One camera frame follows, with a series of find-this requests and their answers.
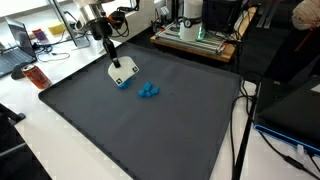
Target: person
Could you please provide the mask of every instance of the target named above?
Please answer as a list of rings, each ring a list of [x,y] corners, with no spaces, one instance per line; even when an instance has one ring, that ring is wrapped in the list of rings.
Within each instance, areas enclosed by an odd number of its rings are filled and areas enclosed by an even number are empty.
[[[310,76],[320,76],[320,0],[304,0],[293,10],[293,29],[281,44],[265,78],[288,83],[311,62]]]

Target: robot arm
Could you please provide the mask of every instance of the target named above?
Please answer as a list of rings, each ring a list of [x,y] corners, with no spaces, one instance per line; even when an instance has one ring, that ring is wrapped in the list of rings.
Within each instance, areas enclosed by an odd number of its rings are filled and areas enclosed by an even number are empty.
[[[95,40],[102,40],[103,47],[110,56],[116,68],[121,67],[114,44],[109,39],[112,35],[112,28],[120,29],[124,23],[125,14],[123,11],[138,11],[140,0],[136,0],[136,7],[119,7],[109,17],[103,10],[102,4],[113,0],[73,0],[81,12],[83,26],[91,31]]]

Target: laptop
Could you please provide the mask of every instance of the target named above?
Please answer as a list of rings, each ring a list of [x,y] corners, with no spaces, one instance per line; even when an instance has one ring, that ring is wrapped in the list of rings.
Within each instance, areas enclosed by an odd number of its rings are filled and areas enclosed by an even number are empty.
[[[15,39],[17,48],[0,55],[0,78],[10,74],[18,64],[23,62],[33,63],[37,60],[25,25],[9,17],[5,17],[5,19]]]
[[[262,94],[259,96],[258,106],[260,101],[264,101],[261,96]],[[260,112],[256,111],[254,119],[255,130],[294,147],[302,145],[306,152],[317,156],[320,156],[319,127],[319,76],[310,77],[270,106]]]

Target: computer monitor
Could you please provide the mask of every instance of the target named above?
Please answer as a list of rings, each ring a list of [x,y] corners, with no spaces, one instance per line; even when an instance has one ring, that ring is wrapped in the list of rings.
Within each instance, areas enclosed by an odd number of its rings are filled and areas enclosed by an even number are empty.
[[[9,17],[5,17],[5,19],[19,49],[35,58],[36,54],[32,48],[25,25]]]
[[[59,2],[57,2],[56,0],[47,0],[47,2],[49,4],[51,4],[57,17],[65,25],[66,30],[68,31],[71,39],[73,40],[73,42],[77,46],[77,48],[84,48],[84,47],[90,46],[90,42],[86,38],[84,38],[84,37],[79,38],[75,35],[73,29],[70,27],[70,24],[69,24],[67,18],[64,15],[64,12],[62,11],[62,8],[61,8]]]
[[[320,77],[314,76],[257,113],[254,129],[320,156],[319,107]]]
[[[237,22],[243,0],[204,0],[202,23],[206,30],[231,34]]]

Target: black mat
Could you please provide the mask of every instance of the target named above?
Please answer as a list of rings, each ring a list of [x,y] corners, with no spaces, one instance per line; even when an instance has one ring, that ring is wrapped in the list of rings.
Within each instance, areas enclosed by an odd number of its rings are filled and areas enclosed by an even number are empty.
[[[132,44],[117,49],[140,68],[128,89],[111,80],[102,57],[39,98],[134,179],[209,179],[239,77]],[[147,81],[160,94],[139,97]]]

